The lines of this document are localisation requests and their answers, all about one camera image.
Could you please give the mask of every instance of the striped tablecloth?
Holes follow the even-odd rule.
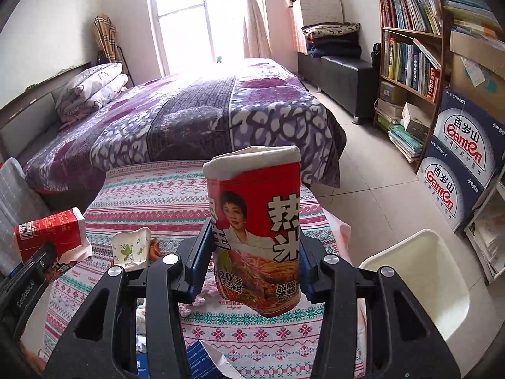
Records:
[[[84,213],[93,257],[53,283],[45,324],[44,351],[50,355],[70,319],[112,260],[110,239],[120,231],[147,226],[161,251],[174,252],[181,240],[198,235],[209,215],[203,162],[172,161],[117,168]],[[330,228],[312,193],[302,186],[300,225],[320,239],[329,253],[347,256],[348,235]],[[212,262],[207,277],[213,278]],[[309,377],[316,353],[323,304],[304,295],[293,310],[263,318],[245,305],[206,298],[203,307],[182,319],[186,345],[205,340],[219,349],[245,379]],[[358,340],[354,377],[364,375]]]

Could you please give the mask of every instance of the black leather bench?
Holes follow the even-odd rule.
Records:
[[[298,72],[353,115],[354,123],[373,118],[379,72],[359,58],[312,58],[298,54]]]

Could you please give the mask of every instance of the wooden bookshelf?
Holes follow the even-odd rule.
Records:
[[[443,0],[437,0],[435,2],[438,4],[438,7],[440,8],[440,12],[442,14],[441,20],[441,35],[436,35],[436,34],[431,34],[431,33],[426,33],[426,32],[420,32],[420,31],[414,31],[414,30],[404,30],[404,29],[397,29],[397,28],[391,28],[391,27],[386,27],[384,24],[384,12],[386,8],[383,6],[383,1],[379,0],[379,6],[381,8],[381,13],[380,13],[380,21],[381,21],[381,49],[382,51],[385,50],[385,41],[384,41],[384,32],[385,31],[390,31],[392,33],[396,34],[401,34],[403,36],[409,37],[409,38],[417,38],[420,41],[425,41],[429,42],[432,45],[436,45],[440,47],[440,52],[441,52],[441,70],[440,70],[440,84],[438,88],[438,92],[436,93],[436,97],[433,98],[432,100],[421,95],[418,91],[411,87],[407,87],[405,84],[402,84],[401,82],[398,82],[396,80],[392,80],[390,78],[387,78],[383,75],[381,75],[381,80],[388,81],[392,84],[397,85],[398,87],[403,88],[406,90],[408,93],[414,95],[416,98],[419,98],[421,102],[425,103],[426,109],[430,109],[431,114],[432,114],[432,120],[431,120],[431,125],[430,129],[428,131],[428,136],[427,139],[424,142],[423,150],[422,153],[419,157],[418,162],[415,164],[415,171],[417,173],[417,170],[419,169],[419,166],[421,164],[421,161],[424,157],[424,154],[426,152],[426,148],[428,147],[429,144],[429,139],[431,135],[433,134],[433,130],[435,128],[435,123],[436,123],[436,118],[438,116],[438,111],[440,109],[440,102],[442,99],[442,93],[443,93],[443,88],[449,81],[449,73],[448,73],[448,68],[446,67],[447,61],[447,56],[448,56],[448,50],[449,50],[449,42],[450,42],[450,29],[452,26],[452,20],[451,16],[448,15],[444,9],[443,9]]]

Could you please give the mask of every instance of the silver screw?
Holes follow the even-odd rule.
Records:
[[[335,264],[338,264],[338,257],[337,255],[334,255],[334,254],[328,254],[328,255],[325,255],[324,257],[324,262],[326,262],[327,264],[331,264],[331,265],[335,265]]]
[[[123,272],[123,268],[117,265],[113,266],[112,268],[109,268],[109,270],[107,271],[109,276],[118,276],[121,272]]]
[[[165,262],[167,265],[176,264],[178,260],[179,256],[176,254],[168,254],[163,257],[163,262]]]
[[[395,274],[395,270],[393,268],[390,268],[389,266],[385,266],[380,270],[380,273],[382,273],[386,278],[390,278]]]

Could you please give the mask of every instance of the barcode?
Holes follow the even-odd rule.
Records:
[[[33,238],[29,222],[27,224],[19,225],[19,236],[21,237],[22,241],[25,239]]]

